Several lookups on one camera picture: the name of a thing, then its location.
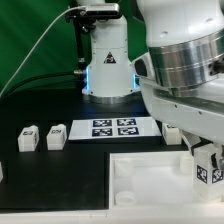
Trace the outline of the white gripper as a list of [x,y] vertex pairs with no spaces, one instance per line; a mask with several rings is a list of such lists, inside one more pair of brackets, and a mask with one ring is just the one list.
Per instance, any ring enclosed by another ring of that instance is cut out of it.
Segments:
[[149,56],[133,61],[145,107],[158,121],[183,130],[182,139],[191,155],[200,137],[212,142],[215,154],[212,166],[224,172],[224,74],[196,89],[196,97],[173,97],[155,81]]

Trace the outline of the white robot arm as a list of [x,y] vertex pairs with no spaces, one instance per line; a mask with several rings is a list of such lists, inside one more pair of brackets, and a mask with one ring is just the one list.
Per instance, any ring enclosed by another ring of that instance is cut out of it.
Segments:
[[220,0],[131,0],[146,27],[147,52],[129,61],[126,19],[105,0],[77,0],[94,25],[82,90],[97,102],[131,94],[132,74],[148,113],[179,128],[192,149],[224,146],[224,13]]

